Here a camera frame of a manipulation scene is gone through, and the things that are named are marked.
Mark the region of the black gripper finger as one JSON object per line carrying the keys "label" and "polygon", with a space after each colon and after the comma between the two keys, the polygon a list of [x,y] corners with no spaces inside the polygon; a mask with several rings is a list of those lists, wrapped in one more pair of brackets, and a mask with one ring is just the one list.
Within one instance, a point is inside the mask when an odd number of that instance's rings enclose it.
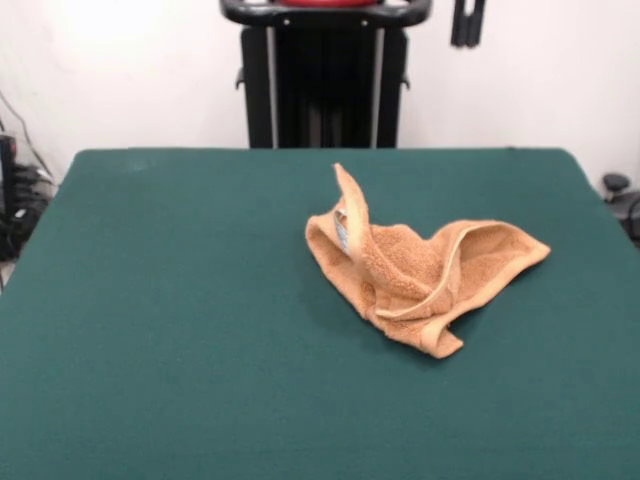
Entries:
{"label": "black gripper finger", "polygon": [[481,40],[481,0],[475,0],[473,10],[467,15],[466,47],[475,48]]}

